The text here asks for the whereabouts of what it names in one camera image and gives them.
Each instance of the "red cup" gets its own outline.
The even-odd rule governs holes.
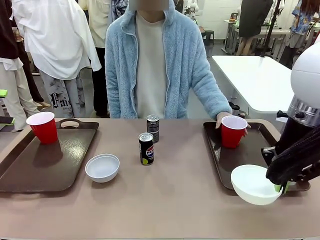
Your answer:
[[[26,120],[42,144],[53,144],[58,140],[55,115],[52,112],[39,112]]]
[[[238,116],[225,116],[222,118],[222,146],[235,149],[245,135],[247,126],[247,121]]]

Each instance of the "soda can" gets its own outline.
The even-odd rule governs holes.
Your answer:
[[[142,165],[154,163],[154,137],[151,133],[145,132],[139,135],[140,162]]]
[[[153,135],[153,143],[159,142],[159,123],[160,118],[156,115],[146,117],[146,131]]]

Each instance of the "tray handle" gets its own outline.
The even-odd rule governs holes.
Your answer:
[[[84,124],[82,121],[80,121],[80,120],[78,120],[76,118],[66,118],[66,119],[62,119],[62,120],[56,122],[57,129],[63,128],[63,127],[61,127],[61,124],[65,123],[65,122],[76,122],[76,123],[78,123],[79,126],[72,126],[72,127],[76,128],[76,129],[80,128]]]

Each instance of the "white t-shirt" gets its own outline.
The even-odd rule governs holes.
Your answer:
[[[111,17],[111,0],[79,0],[83,10],[88,10],[89,27],[97,48],[106,47],[106,33]]]
[[[23,67],[23,63],[20,60],[20,58],[16,59],[8,59],[8,58],[2,58],[0,57],[0,63],[3,64],[4,69],[6,71],[16,71]]]
[[[164,20],[150,23],[138,12],[135,20],[139,45],[135,87],[138,118],[145,119],[151,114],[164,118],[168,82],[163,41]]]

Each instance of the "pepsi logo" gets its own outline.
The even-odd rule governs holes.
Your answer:
[[[149,147],[145,153],[149,158],[152,158],[154,156],[154,146]]]

